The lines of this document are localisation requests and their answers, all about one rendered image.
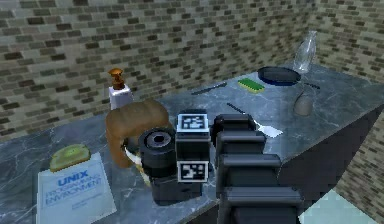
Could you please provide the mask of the brown bread loaf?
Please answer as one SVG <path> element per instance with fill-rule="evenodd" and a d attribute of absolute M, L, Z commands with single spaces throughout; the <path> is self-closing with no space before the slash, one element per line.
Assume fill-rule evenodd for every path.
<path fill-rule="evenodd" d="M 128 168 L 133 164 L 123 150 L 124 145 L 135 149 L 138 147 L 139 137 L 145 131 L 157 127 L 172 127 L 166 108 L 153 99 L 133 102 L 110 111 L 105 124 L 111 157 L 120 168 Z"/>

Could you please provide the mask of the black handled white spatula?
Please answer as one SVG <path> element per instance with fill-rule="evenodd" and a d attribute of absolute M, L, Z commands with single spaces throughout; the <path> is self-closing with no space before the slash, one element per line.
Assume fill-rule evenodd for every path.
<path fill-rule="evenodd" d="M 244 123 L 247 123 L 251 127 L 252 130 L 260 131 L 264 135 L 266 135 L 267 137 L 270 137 L 270 138 L 275 138 L 275 137 L 282 134 L 282 131 L 279 129 L 276 129 L 272 126 L 261 125 L 255 119 L 253 119 L 251 115 L 246 114 L 244 111 L 237 108 L 233 104 L 228 103 L 228 106 L 237 111 L 237 114 L 231 114 L 230 115 L 232 120 L 238 120 L 238 121 L 242 121 Z"/>

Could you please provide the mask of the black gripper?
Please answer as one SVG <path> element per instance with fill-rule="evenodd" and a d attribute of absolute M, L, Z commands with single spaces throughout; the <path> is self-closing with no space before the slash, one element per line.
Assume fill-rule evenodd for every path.
<path fill-rule="evenodd" d="M 152 197 L 157 205 L 172 205 L 202 195 L 200 183 L 178 181 L 173 128 L 153 128 L 139 137 L 139 153 L 127 148 L 127 157 L 135 164 L 144 183 L 151 186 Z"/>

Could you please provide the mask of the dark blue frying pan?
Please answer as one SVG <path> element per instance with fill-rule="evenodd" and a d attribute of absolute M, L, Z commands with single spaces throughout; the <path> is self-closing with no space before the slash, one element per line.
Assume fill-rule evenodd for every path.
<path fill-rule="evenodd" d="M 257 71 L 258 78 L 264 83 L 274 86 L 293 86 L 296 84 L 308 85 L 319 89 L 319 86 L 302 80 L 302 76 L 286 67 L 265 66 Z"/>

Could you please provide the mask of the green and yellow sponge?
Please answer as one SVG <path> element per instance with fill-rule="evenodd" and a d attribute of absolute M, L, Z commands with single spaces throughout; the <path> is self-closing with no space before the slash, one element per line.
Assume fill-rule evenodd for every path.
<path fill-rule="evenodd" d="M 243 78 L 237 81 L 238 85 L 245 88 L 246 90 L 252 93 L 258 93 L 265 89 L 265 87 L 259 83 L 256 83 L 252 79 Z"/>

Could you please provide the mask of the white soap dispenser brown pump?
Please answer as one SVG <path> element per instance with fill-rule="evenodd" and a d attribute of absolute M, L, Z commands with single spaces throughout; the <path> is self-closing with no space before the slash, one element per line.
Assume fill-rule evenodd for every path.
<path fill-rule="evenodd" d="M 125 84 L 122 73 L 123 70 L 120 68 L 113 68 L 109 71 L 113 78 L 112 86 L 109 88 L 110 107 L 112 110 L 133 102 L 132 91 Z"/>

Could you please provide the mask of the clear grey drinking glass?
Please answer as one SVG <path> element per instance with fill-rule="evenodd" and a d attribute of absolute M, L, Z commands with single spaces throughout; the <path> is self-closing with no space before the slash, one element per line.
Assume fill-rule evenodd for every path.
<path fill-rule="evenodd" d="M 300 116 L 309 116 L 313 111 L 313 102 L 314 96 L 312 88 L 309 85 L 304 84 L 301 92 L 294 102 L 294 113 Z"/>

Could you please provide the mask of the black knife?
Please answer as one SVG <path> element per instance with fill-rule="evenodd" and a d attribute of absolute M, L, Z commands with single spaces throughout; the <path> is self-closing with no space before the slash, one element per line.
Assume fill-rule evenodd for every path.
<path fill-rule="evenodd" d="M 226 86 L 227 86 L 227 82 L 223 82 L 223 83 L 220 83 L 220 84 L 217 84 L 217 85 L 205 88 L 205 89 L 201 89 L 201 90 L 192 92 L 191 95 L 200 95 L 200 94 L 209 92 L 209 91 L 211 91 L 213 89 L 217 89 L 217 88 L 221 88 L 221 87 L 226 87 Z"/>

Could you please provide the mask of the grey marble kitchen counter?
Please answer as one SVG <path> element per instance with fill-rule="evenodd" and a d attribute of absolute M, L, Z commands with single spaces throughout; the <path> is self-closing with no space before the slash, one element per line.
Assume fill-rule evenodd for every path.
<path fill-rule="evenodd" d="M 237 113 L 233 104 L 256 121 L 282 131 L 267 141 L 265 150 L 277 154 L 284 165 L 280 181 L 299 188 L 311 206 L 339 181 L 356 151 L 384 109 L 384 84 L 315 65 L 303 81 L 312 88 L 309 116 L 294 113 L 294 102 L 304 84 L 268 85 L 253 94 L 236 80 L 201 95 L 189 92 L 162 98 L 169 114 L 204 108 L 210 118 Z M 83 143 L 103 159 L 117 211 L 95 224 L 215 224 L 215 186 L 208 182 L 199 198 L 171 206 L 158 206 L 151 191 L 133 168 L 120 169 L 112 161 L 105 137 L 105 118 L 86 120 L 0 143 L 0 224 L 35 224 L 37 175 L 49 166 L 51 155 L 62 147 Z"/>

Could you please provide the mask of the white and blue book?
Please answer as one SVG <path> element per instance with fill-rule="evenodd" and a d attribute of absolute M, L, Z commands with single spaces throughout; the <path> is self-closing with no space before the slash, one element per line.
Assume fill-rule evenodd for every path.
<path fill-rule="evenodd" d="M 99 153 L 58 172 L 38 173 L 36 224 L 93 224 L 117 211 Z"/>

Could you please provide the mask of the clear glass bottle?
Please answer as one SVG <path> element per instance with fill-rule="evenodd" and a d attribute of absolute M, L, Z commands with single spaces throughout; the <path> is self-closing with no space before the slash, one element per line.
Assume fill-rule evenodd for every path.
<path fill-rule="evenodd" d="M 299 74 L 305 74 L 310 70 L 316 54 L 316 37 L 317 32 L 310 30 L 296 51 L 293 69 Z"/>

